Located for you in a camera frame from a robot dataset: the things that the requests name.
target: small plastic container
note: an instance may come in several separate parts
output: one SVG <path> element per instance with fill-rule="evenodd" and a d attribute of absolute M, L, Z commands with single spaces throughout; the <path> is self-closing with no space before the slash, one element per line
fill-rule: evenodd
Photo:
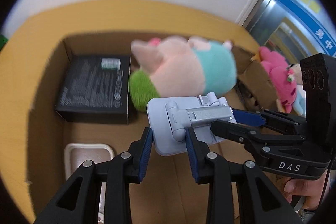
<path fill-rule="evenodd" d="M 98 164 L 112 160 L 113 157 L 112 148 L 106 144 L 69 143 L 64 149 L 66 179 L 86 160 L 93 160 Z M 100 191 L 98 223 L 104 223 L 105 190 L 106 182 L 103 182 Z"/>

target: blue gripper pad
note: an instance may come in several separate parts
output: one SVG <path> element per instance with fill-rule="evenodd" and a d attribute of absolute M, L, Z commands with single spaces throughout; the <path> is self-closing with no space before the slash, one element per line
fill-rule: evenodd
<path fill-rule="evenodd" d="M 193 175 L 193 178 L 195 179 L 195 182 L 197 183 L 200 180 L 200 175 L 198 172 L 198 160 L 197 160 L 193 142 L 190 137 L 189 130 L 185 131 L 185 145 L 187 147 L 191 173 Z"/>
<path fill-rule="evenodd" d="M 259 127 L 265 125 L 265 120 L 258 113 L 238 109 L 232 109 L 232 110 L 237 123 L 246 124 L 252 127 Z"/>
<path fill-rule="evenodd" d="M 149 129 L 148 134 L 146 136 L 146 140 L 143 144 L 143 150 L 142 150 L 142 153 L 140 156 L 140 162 L 139 162 L 138 176 L 141 182 L 146 175 L 148 161 L 149 161 L 149 157 L 151 155 L 151 150 L 152 150 L 152 143 L 153 143 L 153 131 Z"/>

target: black cable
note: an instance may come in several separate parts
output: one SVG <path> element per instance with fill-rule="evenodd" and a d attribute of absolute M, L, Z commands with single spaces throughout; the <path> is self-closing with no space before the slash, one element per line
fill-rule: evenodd
<path fill-rule="evenodd" d="M 322 195 L 321 195 L 320 201 L 319 201 L 319 206 L 321 205 L 323 197 L 324 197 L 324 194 L 326 192 L 326 188 L 327 188 L 327 184 L 328 184 L 328 180 L 329 180 L 329 175 L 330 175 L 331 167 L 333 166 L 333 163 L 335 161 L 335 157 L 336 157 L 336 149 L 333 148 L 333 152 L 331 154 L 331 161 L 330 161 L 330 163 L 328 165 L 327 175 L 325 176 L 325 180 L 324 180 L 324 185 L 323 185 Z"/>

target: human hand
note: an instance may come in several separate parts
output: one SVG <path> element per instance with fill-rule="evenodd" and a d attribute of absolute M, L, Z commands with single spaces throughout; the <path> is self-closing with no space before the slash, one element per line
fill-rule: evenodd
<path fill-rule="evenodd" d="M 318 180 L 303 180 L 303 179 L 291 179 L 288 177 L 283 178 L 284 188 L 283 195 L 286 200 L 292 202 L 293 195 L 302 195 L 306 197 L 306 201 L 302 206 L 303 209 L 316 210 L 323 191 L 324 181 L 326 179 L 327 172 L 324 172 L 322 177 Z M 329 190 L 329 182 L 325 189 L 325 195 Z"/>

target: finger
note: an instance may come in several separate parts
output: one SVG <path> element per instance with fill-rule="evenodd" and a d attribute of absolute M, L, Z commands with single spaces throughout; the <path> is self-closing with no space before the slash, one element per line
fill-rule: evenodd
<path fill-rule="evenodd" d="M 292 195 L 292 194 L 289 194 L 289 193 L 284 192 L 284 193 L 283 193 L 283 196 L 284 196 L 285 199 L 288 201 L 288 203 L 291 203 L 291 202 L 292 202 L 292 198 L 293 198 L 293 195 Z"/>
<path fill-rule="evenodd" d="M 284 187 L 284 191 L 293 195 L 320 196 L 325 176 L 318 180 L 292 179 Z"/>
<path fill-rule="evenodd" d="M 308 196 L 305 203 L 302 206 L 302 209 L 316 210 L 319 206 L 320 197 Z"/>
<path fill-rule="evenodd" d="M 292 178 L 290 177 L 282 177 L 279 178 L 276 182 L 275 182 L 275 186 L 278 188 L 278 190 L 283 194 L 284 193 L 284 187 L 286 185 L 286 183 L 291 180 Z"/>

